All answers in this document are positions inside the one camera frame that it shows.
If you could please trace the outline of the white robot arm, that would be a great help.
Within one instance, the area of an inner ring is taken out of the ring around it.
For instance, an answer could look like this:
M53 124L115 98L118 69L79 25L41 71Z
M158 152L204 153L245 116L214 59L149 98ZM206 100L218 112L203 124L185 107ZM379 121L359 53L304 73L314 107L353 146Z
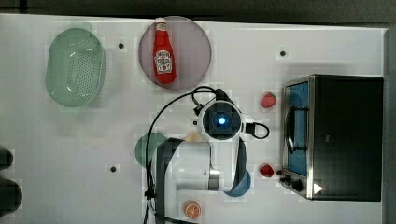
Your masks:
M169 138L157 147L155 223L188 224L178 213L180 190L234 190L246 174L247 127L253 122L236 105L217 100L198 113L197 131L203 140Z

